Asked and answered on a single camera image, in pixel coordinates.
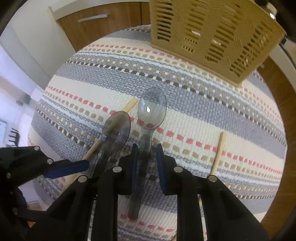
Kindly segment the wooden chopstick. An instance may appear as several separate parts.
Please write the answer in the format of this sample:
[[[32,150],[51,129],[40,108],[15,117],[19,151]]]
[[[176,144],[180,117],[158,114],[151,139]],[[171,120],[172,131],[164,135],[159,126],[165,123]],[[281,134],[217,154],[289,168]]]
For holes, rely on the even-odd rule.
[[[136,103],[137,103],[137,98],[131,99],[128,102],[128,104],[122,109],[122,111],[125,111],[126,113],[128,113]],[[99,137],[96,140],[96,142],[91,146],[91,148],[88,150],[88,152],[83,156],[82,160],[88,161],[91,155],[96,151],[96,149],[99,147],[101,143],[102,143],[102,138]],[[80,171],[76,174],[66,176],[66,181],[62,188],[62,192],[64,192],[75,181],[75,179],[79,176],[79,174],[80,174]]]

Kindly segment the grey plastic spoon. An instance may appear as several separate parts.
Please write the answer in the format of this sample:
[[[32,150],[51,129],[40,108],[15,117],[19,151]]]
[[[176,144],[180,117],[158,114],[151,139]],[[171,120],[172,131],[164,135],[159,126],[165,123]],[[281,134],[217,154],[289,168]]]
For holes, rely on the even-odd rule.
[[[130,128],[130,117],[125,111],[117,111],[108,118],[101,133],[101,157],[94,168],[92,178],[100,176],[106,169],[109,157],[125,145]]]
[[[152,136],[162,124],[167,111],[167,100],[164,92],[158,87],[147,89],[140,98],[137,116],[142,127],[142,136],[139,142],[139,160],[135,189],[132,192],[128,217],[137,220],[144,192],[145,178],[150,162]]]

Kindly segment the wooden chopstick single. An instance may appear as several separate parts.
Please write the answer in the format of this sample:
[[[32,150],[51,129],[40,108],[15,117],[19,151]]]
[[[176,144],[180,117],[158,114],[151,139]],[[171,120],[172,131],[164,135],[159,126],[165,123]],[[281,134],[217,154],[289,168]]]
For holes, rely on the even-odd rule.
[[[219,162],[222,156],[222,152],[224,149],[224,145],[225,145],[225,141],[226,141],[226,133],[222,132],[219,138],[219,143],[218,143],[218,150],[217,150],[217,154],[216,157],[214,159],[214,163],[210,172],[210,175],[216,175],[218,166],[219,166]]]

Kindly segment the striped woven table mat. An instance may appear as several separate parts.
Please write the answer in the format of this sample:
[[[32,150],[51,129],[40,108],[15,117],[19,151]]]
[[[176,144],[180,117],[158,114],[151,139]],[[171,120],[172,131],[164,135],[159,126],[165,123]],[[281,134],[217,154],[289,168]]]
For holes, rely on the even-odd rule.
[[[156,147],[193,175],[210,175],[219,138],[226,141],[216,177],[253,214],[269,209],[279,188],[287,142],[268,87],[250,75],[240,86],[151,45],[150,26],[120,30],[82,47],[53,75],[36,108],[28,138],[54,161],[82,160],[101,137],[108,118],[137,98],[128,112],[130,134],[105,171],[139,146],[137,110],[143,93],[160,88],[166,116],[152,136],[150,162],[137,220],[128,217],[131,197],[118,196],[117,240],[177,240],[177,196],[161,190]],[[137,176],[137,154],[135,176]],[[48,205],[63,193],[66,176],[36,178]]]

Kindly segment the wooden base cabinets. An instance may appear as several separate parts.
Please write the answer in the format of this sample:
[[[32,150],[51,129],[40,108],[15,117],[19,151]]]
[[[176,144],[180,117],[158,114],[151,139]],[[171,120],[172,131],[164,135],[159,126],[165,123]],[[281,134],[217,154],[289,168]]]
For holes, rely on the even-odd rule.
[[[149,24],[148,1],[93,6],[86,1],[71,1],[61,8],[64,13],[54,14],[75,51],[109,33],[137,25]],[[280,189],[271,208],[262,220],[270,235],[275,235],[295,209],[295,68],[281,47],[276,47],[259,68],[283,119],[288,144],[286,167]]]

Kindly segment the beige plastic utensil basket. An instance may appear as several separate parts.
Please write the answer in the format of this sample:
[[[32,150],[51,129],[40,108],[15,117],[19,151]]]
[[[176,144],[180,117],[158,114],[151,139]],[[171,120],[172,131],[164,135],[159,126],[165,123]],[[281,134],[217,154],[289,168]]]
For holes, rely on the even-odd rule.
[[[285,30],[253,1],[151,1],[152,46],[240,86]]]

